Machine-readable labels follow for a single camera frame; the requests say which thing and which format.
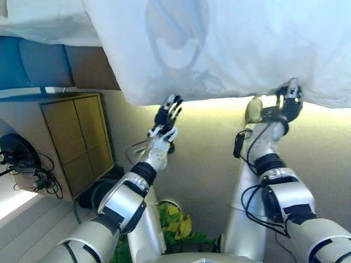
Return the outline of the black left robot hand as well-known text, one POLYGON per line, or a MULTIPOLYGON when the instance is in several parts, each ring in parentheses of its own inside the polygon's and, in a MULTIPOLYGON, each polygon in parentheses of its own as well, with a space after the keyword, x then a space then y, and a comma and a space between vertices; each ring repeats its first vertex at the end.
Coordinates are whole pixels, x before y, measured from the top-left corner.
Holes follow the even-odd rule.
POLYGON ((183 99, 179 95, 171 94, 159 107, 155 116, 155 128, 159 128, 159 133, 164 135, 174 127, 178 115, 182 111, 180 106, 183 99))

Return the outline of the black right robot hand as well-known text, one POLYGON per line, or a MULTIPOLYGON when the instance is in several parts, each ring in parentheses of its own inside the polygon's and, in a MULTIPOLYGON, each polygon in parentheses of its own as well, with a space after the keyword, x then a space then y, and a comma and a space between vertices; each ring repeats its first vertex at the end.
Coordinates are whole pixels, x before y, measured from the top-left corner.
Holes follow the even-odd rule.
POLYGON ((303 107, 303 93, 297 78, 291 78, 278 87, 276 105, 261 110, 262 121, 292 122, 303 107))

